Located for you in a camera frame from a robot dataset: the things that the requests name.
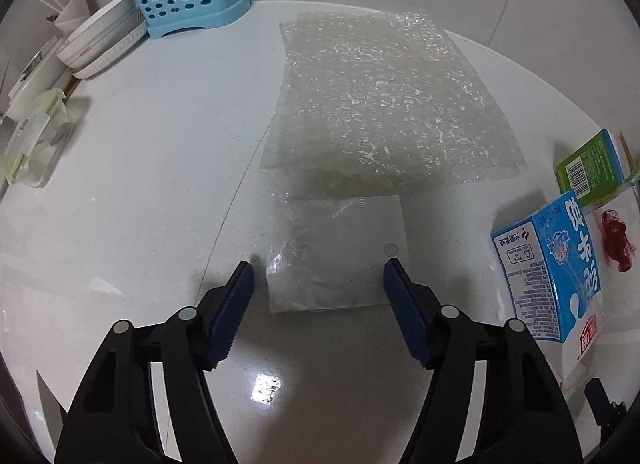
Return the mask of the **bubble wrap sheet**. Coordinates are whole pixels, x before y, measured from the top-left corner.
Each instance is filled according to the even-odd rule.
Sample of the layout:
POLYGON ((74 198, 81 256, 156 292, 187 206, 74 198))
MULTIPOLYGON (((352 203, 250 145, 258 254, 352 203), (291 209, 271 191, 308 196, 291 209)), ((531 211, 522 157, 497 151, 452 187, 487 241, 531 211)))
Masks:
POLYGON ((280 31, 262 168, 294 194, 388 195, 526 172, 502 109, 423 13, 306 12, 280 31))

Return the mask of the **red mesh net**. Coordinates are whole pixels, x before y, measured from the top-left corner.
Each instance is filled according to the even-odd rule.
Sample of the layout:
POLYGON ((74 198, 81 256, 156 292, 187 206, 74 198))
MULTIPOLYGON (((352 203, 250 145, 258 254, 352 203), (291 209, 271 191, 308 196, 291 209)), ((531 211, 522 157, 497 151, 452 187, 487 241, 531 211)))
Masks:
POLYGON ((636 248, 627 236, 627 226, 616 210, 605 210, 601 217, 602 243, 605 254, 614 260, 619 272, 632 267, 636 248))

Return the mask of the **green white drink carton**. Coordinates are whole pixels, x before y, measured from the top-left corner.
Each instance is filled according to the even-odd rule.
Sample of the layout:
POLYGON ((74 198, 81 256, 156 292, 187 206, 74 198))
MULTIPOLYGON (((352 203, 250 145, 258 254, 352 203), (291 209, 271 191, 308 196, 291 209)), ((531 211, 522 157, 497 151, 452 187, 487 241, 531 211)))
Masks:
POLYGON ((582 208, 591 210, 639 184, 639 164, 621 132, 601 129, 554 166, 560 191, 573 190, 582 208))

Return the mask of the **small clear plastic bag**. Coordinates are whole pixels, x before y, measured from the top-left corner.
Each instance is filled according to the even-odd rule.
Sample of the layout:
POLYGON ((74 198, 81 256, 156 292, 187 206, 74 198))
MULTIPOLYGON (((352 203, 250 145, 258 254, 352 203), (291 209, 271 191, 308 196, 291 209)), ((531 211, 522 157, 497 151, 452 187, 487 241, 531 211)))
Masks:
POLYGON ((390 258, 410 267, 397 195, 283 200, 271 217, 265 262, 270 311, 384 305, 383 269, 390 258))

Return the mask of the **white cup with straws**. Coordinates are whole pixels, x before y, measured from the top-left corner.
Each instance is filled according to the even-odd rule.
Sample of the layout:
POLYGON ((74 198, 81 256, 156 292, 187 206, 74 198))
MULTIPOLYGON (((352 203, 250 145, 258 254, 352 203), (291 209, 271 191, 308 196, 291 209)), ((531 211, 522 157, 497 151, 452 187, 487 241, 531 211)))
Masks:
POLYGON ((38 2, 49 10, 47 20, 64 37, 73 34, 91 16, 88 0, 70 0, 66 5, 59 0, 38 0, 38 2))

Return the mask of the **clear food container green lid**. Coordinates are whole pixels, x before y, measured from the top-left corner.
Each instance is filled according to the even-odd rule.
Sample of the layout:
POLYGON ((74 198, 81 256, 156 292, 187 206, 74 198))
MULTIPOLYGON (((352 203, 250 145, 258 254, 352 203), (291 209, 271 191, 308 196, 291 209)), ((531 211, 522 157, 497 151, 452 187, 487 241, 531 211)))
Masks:
POLYGON ((42 188, 66 146, 74 122, 65 94, 52 88, 32 100, 1 155, 1 175, 9 184, 42 188))

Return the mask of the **white bowl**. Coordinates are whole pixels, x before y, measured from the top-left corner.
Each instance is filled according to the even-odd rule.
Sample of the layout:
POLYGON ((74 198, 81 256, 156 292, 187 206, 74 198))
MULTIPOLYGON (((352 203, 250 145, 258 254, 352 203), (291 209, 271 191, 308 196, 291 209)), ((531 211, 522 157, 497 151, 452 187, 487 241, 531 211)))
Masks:
POLYGON ((134 0, 112 0, 68 36, 56 56, 72 71, 82 70, 142 23, 134 0))

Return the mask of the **blue white milk carton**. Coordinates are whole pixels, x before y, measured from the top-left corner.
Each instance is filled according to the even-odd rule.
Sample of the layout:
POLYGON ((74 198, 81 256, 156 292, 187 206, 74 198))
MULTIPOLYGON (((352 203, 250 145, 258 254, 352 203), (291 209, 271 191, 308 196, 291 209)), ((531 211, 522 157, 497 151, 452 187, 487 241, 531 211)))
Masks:
POLYGON ((603 324, 596 249, 576 193, 492 232, 491 241, 516 317, 567 387, 603 324))

